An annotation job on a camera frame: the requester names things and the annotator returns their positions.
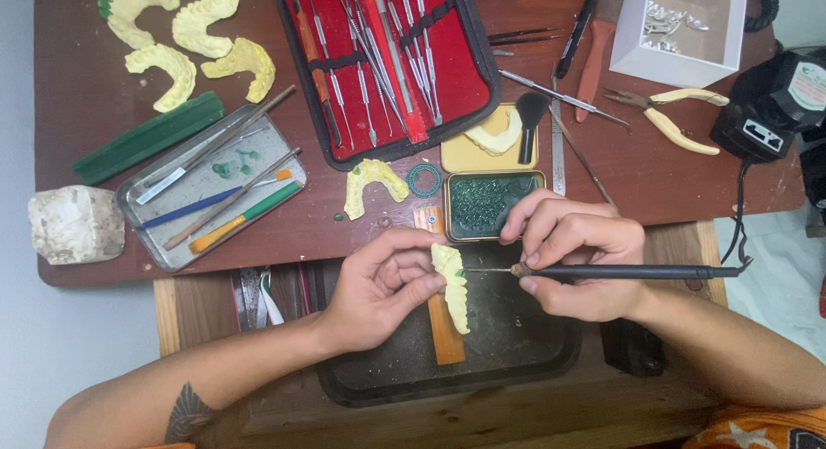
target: black brush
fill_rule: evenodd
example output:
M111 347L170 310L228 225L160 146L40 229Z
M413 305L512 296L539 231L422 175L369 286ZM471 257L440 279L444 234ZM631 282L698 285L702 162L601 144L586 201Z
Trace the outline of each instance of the black brush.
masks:
M516 111L522 120L522 143L519 146L519 163L530 164L533 159L533 136L539 120L551 104L548 96L539 93L525 93L516 101Z

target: human hand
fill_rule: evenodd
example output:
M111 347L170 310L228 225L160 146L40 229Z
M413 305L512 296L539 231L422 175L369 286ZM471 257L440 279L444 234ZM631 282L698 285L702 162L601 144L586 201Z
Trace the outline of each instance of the human hand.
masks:
M522 257L538 270L563 264L641 264L645 232L621 218L607 203L581 203L548 190L536 190L514 206L500 242L511 244L524 233ZM605 322L632 317L648 291L640 280L577 280L574 285L528 276L520 286L554 315Z
M444 287L444 277L433 273L433 243L447 241L426 230L390 229L345 259L333 299L318 318L333 354L376 348Z

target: tattoo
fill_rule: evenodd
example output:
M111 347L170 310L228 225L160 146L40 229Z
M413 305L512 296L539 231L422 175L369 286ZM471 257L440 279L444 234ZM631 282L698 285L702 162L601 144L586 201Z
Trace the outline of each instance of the tattoo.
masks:
M187 382L170 414L170 424L166 428L166 444L187 441L195 430L209 421L214 412L210 406L201 401L201 398L192 391L192 385Z

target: fingernail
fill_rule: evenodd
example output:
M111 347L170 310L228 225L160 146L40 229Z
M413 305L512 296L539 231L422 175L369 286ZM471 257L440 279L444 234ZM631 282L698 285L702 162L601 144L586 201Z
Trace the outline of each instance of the fingernail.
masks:
M431 291L436 291L444 286L444 278L442 278L442 275L432 275L427 279L425 284Z
M528 291L529 293L533 294L533 292L536 290L536 281L533 281L531 278L526 276L524 278L520 278L519 286L521 286L522 289L524 289L525 291Z

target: wooden desk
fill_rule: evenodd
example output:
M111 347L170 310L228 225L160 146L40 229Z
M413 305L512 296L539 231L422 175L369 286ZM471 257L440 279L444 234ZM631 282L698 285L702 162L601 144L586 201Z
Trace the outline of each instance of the wooden desk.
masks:
M185 5L192 0L182 0ZM583 0L476 0L485 27L490 33L536 27L563 28L569 34L574 15ZM150 31L158 43L175 46L170 22L175 12L160 7L145 10L139 28ZM171 81L160 69L145 74L129 74L123 56L129 46L118 40L99 16L96 0L35 0L35 108L37 191L77 184L70 164L124 131L157 115L152 103L169 88ZM277 68L274 93L287 85L299 85L293 60L278 18L275 0L240 0L233 18L210 26L210 34L243 36L261 44ZM550 85L552 61L558 60L566 37L547 43L514 46L513 57L500 57L502 68ZM573 94L590 47L590 32L580 45L580 54L560 90ZM207 58L185 50L200 65ZM770 58L774 35L770 28L747 33L743 39L741 66L749 68ZM607 71L610 45L605 51L602 85L626 89L640 95L669 90L665 85ZM142 87L139 82L147 80ZM214 90L228 111L246 101L252 74L208 80L201 72L193 96ZM710 88L728 93L734 77ZM527 89L503 80L505 101L515 100ZM643 224L684 222L733 215L736 204L736 176L739 160L722 152L702 156L671 144L638 111L598 98L596 105L609 114L628 119L634 135L609 121L591 115L584 124L572 121L573 108L563 105L563 118L580 142L580 148L603 181L605 188L625 217ZM676 124L694 132L694 139L709 142L707 134L718 108L687 100L662 107ZM333 216L344 205L345 173L329 168L315 138L303 95L293 95L271 113L275 124L293 146L304 149L300 159L309 176L307 189L287 206L271 212L260 222L233 237L221 247L190 265L181 273L219 271L242 266L280 264L298 260L338 257L374 237L381 230L377 218L386 211L394 224L412 226L411 211L440 202L408 198L395 204L378 185L365 191L367 212L354 222L335 222ZM540 138L550 138L546 115L539 126ZM539 169L550 176L550 141L539 143ZM438 163L434 148L393 164L400 176L420 163L421 158ZM600 202L601 196L567 148L567 196L573 200ZM141 164L109 180L104 188L114 190L132 176ZM755 166L746 185L746 212L796 209L804 201L803 184L796 151L778 162ZM168 276L153 264L149 253L130 230L122 255L111 261L81 265L49 265L39 259L40 277L52 286L94 286L127 280Z
M646 263L719 264L714 223L646 228ZM294 265L274 267L284 317L301 309ZM674 282L685 288L682 281ZM726 305L722 280L697 295ZM237 332L226 272L155 281L161 355ZM634 378L607 366L596 323L585 324L582 353L564 376L427 400L348 409L331 402L314 367L268 384L222 412L198 449L230 447L622 448L697 434L718 405L683 367Z

